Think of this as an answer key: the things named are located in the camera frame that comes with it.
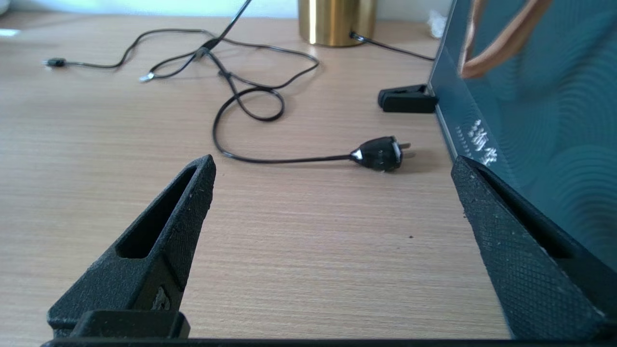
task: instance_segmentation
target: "electrical plug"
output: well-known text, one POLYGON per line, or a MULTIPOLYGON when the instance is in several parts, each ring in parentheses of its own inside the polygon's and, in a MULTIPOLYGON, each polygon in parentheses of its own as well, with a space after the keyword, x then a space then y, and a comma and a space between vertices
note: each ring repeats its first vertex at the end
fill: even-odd
POLYGON ((42 61, 43 65, 51 67, 63 67, 67 65, 67 60, 64 58, 52 58, 46 61, 42 61))
POLYGON ((415 153, 404 152, 410 143, 399 143, 394 136, 385 136, 364 142, 349 154, 349 159, 377 171, 393 171, 403 163, 403 158, 415 153))

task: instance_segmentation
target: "black stand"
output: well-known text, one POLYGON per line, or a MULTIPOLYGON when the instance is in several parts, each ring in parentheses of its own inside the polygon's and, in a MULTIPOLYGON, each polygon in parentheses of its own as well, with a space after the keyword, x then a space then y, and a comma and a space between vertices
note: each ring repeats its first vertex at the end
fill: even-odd
POLYGON ((617 346, 615 274, 488 169, 462 157, 454 182, 510 326, 526 340, 190 339, 180 302, 215 171, 210 156, 184 168, 52 306, 55 339, 45 347, 617 346))
POLYGON ((438 98, 426 94, 426 85, 383 89, 377 103, 384 112, 433 113, 438 98))

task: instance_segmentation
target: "brass container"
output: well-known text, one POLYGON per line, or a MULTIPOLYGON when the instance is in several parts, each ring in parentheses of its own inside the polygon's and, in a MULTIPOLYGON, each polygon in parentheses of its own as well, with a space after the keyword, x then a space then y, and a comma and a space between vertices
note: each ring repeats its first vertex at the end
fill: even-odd
POLYGON ((324 46, 360 44, 349 32, 372 38, 376 5, 377 0, 298 0, 300 36, 324 46))

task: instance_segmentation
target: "black clip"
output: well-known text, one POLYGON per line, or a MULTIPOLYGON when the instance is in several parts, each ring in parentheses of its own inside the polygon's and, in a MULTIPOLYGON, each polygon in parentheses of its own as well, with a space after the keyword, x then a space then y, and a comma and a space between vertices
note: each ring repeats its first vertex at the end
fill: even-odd
POLYGON ((433 113, 439 99, 426 94, 426 85, 383 89, 377 103, 384 112, 433 113))
POLYGON ((211 156, 180 172, 50 308, 54 337, 188 336, 178 310, 215 174, 211 156))

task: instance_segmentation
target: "desk surface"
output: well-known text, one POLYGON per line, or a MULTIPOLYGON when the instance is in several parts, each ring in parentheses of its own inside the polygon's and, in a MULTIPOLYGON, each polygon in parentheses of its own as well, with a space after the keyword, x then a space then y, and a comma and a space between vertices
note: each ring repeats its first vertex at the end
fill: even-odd
MULTIPOLYGON (((42 59, 115 62, 161 27, 220 31, 227 19, 10 14, 0 27, 0 341, 51 337, 45 315, 195 157, 218 167, 182 311, 192 337, 507 338, 500 307, 449 176, 433 115, 383 114, 381 88, 426 81, 431 63, 372 46, 301 42, 295 20, 242 19, 230 38, 299 49, 322 66, 282 91, 288 113, 260 123, 234 108, 223 142, 254 157, 348 153, 395 135, 417 156, 392 174, 350 162, 259 166, 217 153, 213 117, 230 96, 210 62, 169 80, 138 77, 199 35, 146 40, 118 71, 49 70, 42 59)), ((376 39, 434 54, 419 25, 376 39)), ((230 71, 280 83, 308 62, 222 44, 230 71)), ((267 114, 276 102, 254 98, 267 114)))

